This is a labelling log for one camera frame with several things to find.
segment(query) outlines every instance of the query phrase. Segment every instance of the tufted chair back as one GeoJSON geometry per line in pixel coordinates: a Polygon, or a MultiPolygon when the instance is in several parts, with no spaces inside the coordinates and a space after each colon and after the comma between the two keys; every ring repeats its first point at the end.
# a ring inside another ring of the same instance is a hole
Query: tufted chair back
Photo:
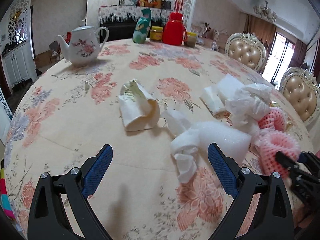
{"type": "Polygon", "coordinates": [[[288,68],[279,90],[308,125],[319,116],[320,95],[313,72],[296,67],[288,68]]]}
{"type": "Polygon", "coordinates": [[[227,40],[224,54],[255,71],[259,71],[266,60],[266,48],[254,33],[232,34],[227,40]]]}

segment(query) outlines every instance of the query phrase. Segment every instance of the window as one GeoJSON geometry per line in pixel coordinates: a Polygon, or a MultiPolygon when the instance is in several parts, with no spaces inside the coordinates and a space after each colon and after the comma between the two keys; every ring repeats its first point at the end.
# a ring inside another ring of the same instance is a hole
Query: window
{"type": "Polygon", "coordinates": [[[295,44],[277,33],[262,77],[279,89],[282,76],[287,71],[295,44]]]}

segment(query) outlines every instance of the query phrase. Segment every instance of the glass jar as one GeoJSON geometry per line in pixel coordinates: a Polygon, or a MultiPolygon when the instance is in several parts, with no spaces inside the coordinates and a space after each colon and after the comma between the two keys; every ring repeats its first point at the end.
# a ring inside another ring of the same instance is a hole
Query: glass jar
{"type": "Polygon", "coordinates": [[[152,26],[150,30],[151,41],[162,41],[163,28],[158,26],[152,26]]]}
{"type": "Polygon", "coordinates": [[[184,42],[184,45],[190,48],[194,48],[196,46],[196,42],[197,42],[197,33],[191,33],[191,32],[187,32],[188,34],[188,38],[187,40],[184,42]]]}

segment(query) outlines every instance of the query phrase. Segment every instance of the ceiling lamp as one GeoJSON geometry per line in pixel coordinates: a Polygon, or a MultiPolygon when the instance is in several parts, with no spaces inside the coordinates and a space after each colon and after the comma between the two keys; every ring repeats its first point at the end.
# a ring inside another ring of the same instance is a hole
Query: ceiling lamp
{"type": "Polygon", "coordinates": [[[253,11],[256,15],[258,15],[261,19],[264,19],[268,22],[275,22],[277,19],[277,15],[275,12],[271,13],[271,9],[268,7],[268,2],[266,1],[266,6],[254,6],[253,11]]]}

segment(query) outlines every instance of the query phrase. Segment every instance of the white cabinet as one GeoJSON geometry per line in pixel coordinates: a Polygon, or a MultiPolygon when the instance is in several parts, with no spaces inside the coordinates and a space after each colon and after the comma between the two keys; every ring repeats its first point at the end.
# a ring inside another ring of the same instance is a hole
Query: white cabinet
{"type": "Polygon", "coordinates": [[[8,85],[13,87],[15,82],[29,78],[34,82],[36,80],[36,65],[32,58],[32,52],[29,42],[25,42],[20,47],[8,53],[4,60],[4,72],[7,77],[8,85]]]}

